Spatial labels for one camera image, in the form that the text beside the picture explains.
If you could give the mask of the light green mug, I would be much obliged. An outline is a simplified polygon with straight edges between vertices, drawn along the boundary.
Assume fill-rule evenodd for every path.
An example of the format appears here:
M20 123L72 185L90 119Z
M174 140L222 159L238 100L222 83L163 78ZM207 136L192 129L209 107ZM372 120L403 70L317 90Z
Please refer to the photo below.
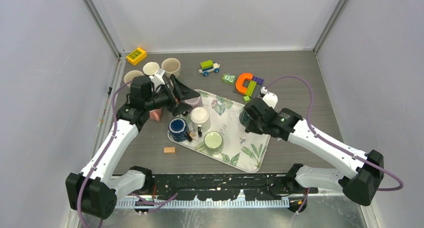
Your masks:
M203 141L199 144L197 150L205 152L209 155L216 155L221 153L224 148L224 139L219 132L208 132Z

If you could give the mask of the white mug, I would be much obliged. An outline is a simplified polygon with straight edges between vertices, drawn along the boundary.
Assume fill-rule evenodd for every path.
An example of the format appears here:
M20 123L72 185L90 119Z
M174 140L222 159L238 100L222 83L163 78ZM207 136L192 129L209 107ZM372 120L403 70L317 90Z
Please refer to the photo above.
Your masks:
M201 128L202 133L209 131L211 127L211 119L208 110L204 107L196 107L192 109L190 113L191 126L198 132L198 128Z

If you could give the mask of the sea pattern beige mug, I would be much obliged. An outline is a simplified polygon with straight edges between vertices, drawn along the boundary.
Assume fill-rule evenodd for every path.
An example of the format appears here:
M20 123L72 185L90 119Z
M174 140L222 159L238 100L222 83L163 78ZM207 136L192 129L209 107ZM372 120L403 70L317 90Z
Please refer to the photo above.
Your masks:
M181 75L181 63L176 58L167 58L162 64L161 68L165 71L165 75L170 78L171 75L174 75L178 78Z

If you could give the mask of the pink mug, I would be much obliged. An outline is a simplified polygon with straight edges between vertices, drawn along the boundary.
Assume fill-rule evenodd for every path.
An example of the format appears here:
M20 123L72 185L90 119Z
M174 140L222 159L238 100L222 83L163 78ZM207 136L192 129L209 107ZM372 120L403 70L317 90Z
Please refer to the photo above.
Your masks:
M160 121L162 116L162 109L154 109L149 112L149 118L154 121Z

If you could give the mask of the teal mug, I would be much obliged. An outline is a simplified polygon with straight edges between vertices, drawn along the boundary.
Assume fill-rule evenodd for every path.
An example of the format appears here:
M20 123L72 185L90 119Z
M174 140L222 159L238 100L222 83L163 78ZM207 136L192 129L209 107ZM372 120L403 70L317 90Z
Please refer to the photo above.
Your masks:
M250 117L248 115L248 113L244 110L241 109L240 114L239 114L239 122L243 127L246 127L249 124L250 121Z

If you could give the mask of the dark blue mug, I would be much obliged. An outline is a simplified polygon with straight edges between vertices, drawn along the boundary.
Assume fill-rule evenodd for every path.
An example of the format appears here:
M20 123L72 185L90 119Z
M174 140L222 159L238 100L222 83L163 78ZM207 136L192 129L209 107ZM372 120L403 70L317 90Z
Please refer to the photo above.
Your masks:
M176 142L192 142L190 129L186 121L182 118L174 118L168 124L168 133Z

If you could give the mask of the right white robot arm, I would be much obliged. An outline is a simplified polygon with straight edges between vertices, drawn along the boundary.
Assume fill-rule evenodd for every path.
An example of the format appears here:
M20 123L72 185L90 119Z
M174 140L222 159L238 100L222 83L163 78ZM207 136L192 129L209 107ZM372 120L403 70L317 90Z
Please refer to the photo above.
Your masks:
M384 178L378 167L384 167L384 157L376 150L366 153L309 127L298 113L283 108L277 112L261 98L254 98L243 108L249 118L246 132L266 134L301 146L334 166L313 168L294 164L286 174L288 191L298 193L303 188L317 187L342 192L351 201L369 206Z

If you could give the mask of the black mug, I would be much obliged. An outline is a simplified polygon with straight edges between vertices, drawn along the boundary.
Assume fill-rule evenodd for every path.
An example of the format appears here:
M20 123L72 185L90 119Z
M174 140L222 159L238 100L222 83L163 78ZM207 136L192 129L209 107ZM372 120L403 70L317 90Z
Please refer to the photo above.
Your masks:
M147 76L153 76L160 69L160 65L156 62L148 62L143 68L142 72Z

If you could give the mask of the tall beige mug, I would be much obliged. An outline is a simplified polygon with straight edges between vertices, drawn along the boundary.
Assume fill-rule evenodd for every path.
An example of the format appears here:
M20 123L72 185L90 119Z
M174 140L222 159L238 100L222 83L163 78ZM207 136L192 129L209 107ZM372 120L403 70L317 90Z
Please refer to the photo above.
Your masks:
M124 75L123 81L129 87L135 78L143 75L143 72L140 70L132 70Z

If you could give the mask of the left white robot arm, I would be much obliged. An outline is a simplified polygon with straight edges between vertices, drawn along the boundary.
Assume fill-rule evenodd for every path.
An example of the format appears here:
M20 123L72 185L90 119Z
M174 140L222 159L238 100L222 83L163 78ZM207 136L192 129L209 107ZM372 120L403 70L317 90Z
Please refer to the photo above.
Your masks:
M154 181L149 169L133 166L124 175L113 179L113 172L130 143L138 136L150 118L150 111L165 108L173 116L192 108L185 100L200 94L171 75L170 83L155 85L148 76L138 76L126 82L129 86L125 104L113 110L113 125L90 162L79 172L70 173L65 180L70 207L79 217L89 214L107 219L117 202L134 191L147 195Z

